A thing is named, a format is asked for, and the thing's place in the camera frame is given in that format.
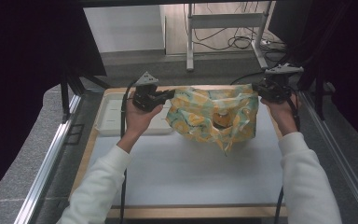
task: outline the hand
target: hand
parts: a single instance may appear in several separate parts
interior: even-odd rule
[[[138,138],[147,130],[150,121],[162,110],[162,105],[156,106],[151,112],[144,112],[132,103],[134,92],[130,94],[126,107],[127,130],[117,143],[119,147],[130,152]]]
[[[297,97],[294,94],[291,95],[290,99],[292,100],[296,108],[299,108],[301,106],[301,102],[297,100]],[[292,108],[287,102],[284,102],[280,105],[268,102],[265,99],[261,99],[260,102],[269,107],[271,116],[277,122],[278,128],[283,136],[289,133],[298,132],[295,119],[293,118]]]

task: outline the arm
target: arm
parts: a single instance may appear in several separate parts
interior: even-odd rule
[[[263,99],[261,103],[269,107],[283,135],[279,147],[289,223],[341,223],[327,175],[315,152],[305,143],[303,134],[298,132],[290,106],[287,103],[273,104]]]
[[[151,119],[161,109],[162,105],[145,113],[133,106],[131,100],[127,102],[126,133],[116,146],[89,168],[58,223],[104,223],[112,201],[124,181],[124,171],[131,161],[129,153]]]

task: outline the white sleeve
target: white sleeve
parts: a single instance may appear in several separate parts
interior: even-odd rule
[[[130,161],[131,156],[118,146],[99,158],[72,194],[58,223],[104,223]]]
[[[280,140],[279,147],[289,224],[341,223],[327,175],[302,133],[287,134]]]

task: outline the wall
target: wall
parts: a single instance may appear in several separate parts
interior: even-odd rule
[[[98,50],[164,49],[160,6],[84,9]]]

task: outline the yellow patterned bag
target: yellow patterned bag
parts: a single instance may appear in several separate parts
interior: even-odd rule
[[[252,85],[219,90],[175,90],[166,120],[177,132],[199,142],[215,142],[224,151],[255,137],[258,95]]]

